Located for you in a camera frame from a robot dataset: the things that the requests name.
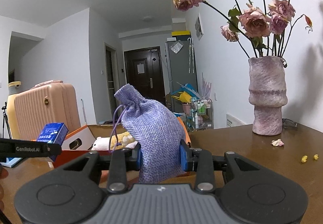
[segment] metal rolling cart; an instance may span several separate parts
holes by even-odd
[[[186,116],[186,125],[189,131],[213,129],[213,103],[211,99],[196,99],[190,102],[191,115]]]

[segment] purple drawstring bag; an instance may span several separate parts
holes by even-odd
[[[176,116],[162,103],[144,98],[130,84],[114,96],[126,107],[123,127],[141,144],[139,182],[157,183],[183,174],[180,141],[185,139],[185,131]]]

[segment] yellow crumb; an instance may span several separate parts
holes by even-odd
[[[305,163],[307,161],[307,156],[303,156],[301,161],[302,163]]]

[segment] purple drawstring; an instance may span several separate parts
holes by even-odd
[[[120,107],[124,107],[125,109],[121,112],[120,114],[120,117],[118,118],[117,120],[117,123],[115,124],[115,117],[116,117],[116,114],[117,114],[117,111]],[[117,146],[120,146],[122,145],[121,143],[119,143],[119,140],[118,140],[118,136],[117,136],[117,125],[119,124],[119,122],[121,121],[121,118],[122,118],[122,115],[123,113],[127,110],[128,106],[124,106],[124,105],[120,105],[119,107],[116,108],[116,110],[114,111],[114,114],[113,114],[113,118],[112,118],[112,122],[113,122],[113,130],[111,132],[111,135],[110,135],[110,140],[109,140],[109,149],[108,151],[111,152],[111,149],[110,149],[110,145],[111,145],[111,139],[112,139],[112,136],[115,135],[116,136],[116,139],[117,139],[117,143],[114,145],[114,148],[112,150],[112,152],[116,149]]]

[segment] tripod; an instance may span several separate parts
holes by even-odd
[[[8,116],[5,110],[7,109],[7,102],[4,103],[4,106],[2,107],[3,110],[3,122],[2,122],[2,138],[4,138],[4,122],[7,125],[8,135],[9,138],[12,139],[12,135],[10,132],[9,122],[8,122]]]

